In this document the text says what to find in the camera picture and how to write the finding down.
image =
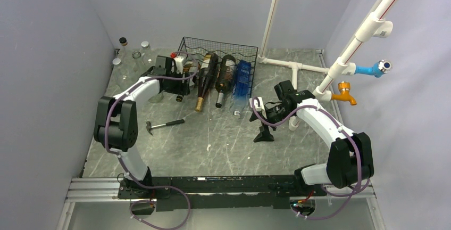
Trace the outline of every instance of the gray marble tabletop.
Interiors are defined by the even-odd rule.
[[[169,56],[175,50],[154,49],[157,55]],[[271,49],[271,59],[296,61],[321,67],[315,50]],[[301,70],[298,73],[298,90],[312,91],[323,79],[323,74]],[[291,80],[291,69],[268,64],[257,64],[253,96],[265,102],[277,101],[274,85]],[[110,80],[106,96],[121,90]],[[254,143],[259,121],[249,122],[247,111],[236,119],[229,111],[230,95],[221,109],[215,107],[217,92],[212,89],[201,113],[194,111],[197,89],[185,96],[181,103],[173,94],[164,94],[161,102],[146,102],[138,109],[138,151],[153,176],[216,176],[216,175],[275,175],[292,174],[299,167],[324,163],[328,149],[322,139],[306,123],[301,122],[296,131],[285,123],[273,132],[274,142]],[[323,106],[333,115],[332,103]],[[184,118],[184,124],[146,131],[146,121],[163,124]],[[106,153],[94,140],[88,153],[83,177],[115,177],[122,169],[115,156]]]

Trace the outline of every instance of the orange faucet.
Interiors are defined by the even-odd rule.
[[[331,100],[337,101],[349,101],[351,106],[357,105],[354,97],[349,94],[349,90],[351,90],[351,84],[348,82],[341,82],[338,84],[338,89],[340,90],[340,94],[332,94]]]

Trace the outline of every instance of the wire rack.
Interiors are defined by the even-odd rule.
[[[249,96],[252,94],[252,87],[254,83],[254,73],[255,65],[257,63],[258,47],[248,46],[248,45],[237,45],[222,42],[215,42],[210,40],[184,37],[179,46],[179,51],[187,52],[195,57],[198,61],[202,62],[203,57],[208,53],[216,53],[219,57],[219,63],[221,64],[222,58],[230,54],[239,61],[250,62],[250,85],[249,85]]]

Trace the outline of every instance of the white bottle cap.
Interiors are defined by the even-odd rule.
[[[114,58],[113,65],[119,65],[119,64],[121,64],[121,59],[120,58]]]
[[[142,48],[150,48],[151,46],[149,45],[149,42],[148,42],[148,41],[143,41],[143,42],[141,43],[141,47],[142,47]]]

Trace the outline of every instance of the blue valve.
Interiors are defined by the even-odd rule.
[[[376,62],[373,67],[355,66],[354,74],[364,74],[369,76],[381,77],[391,70],[391,63],[386,60]]]

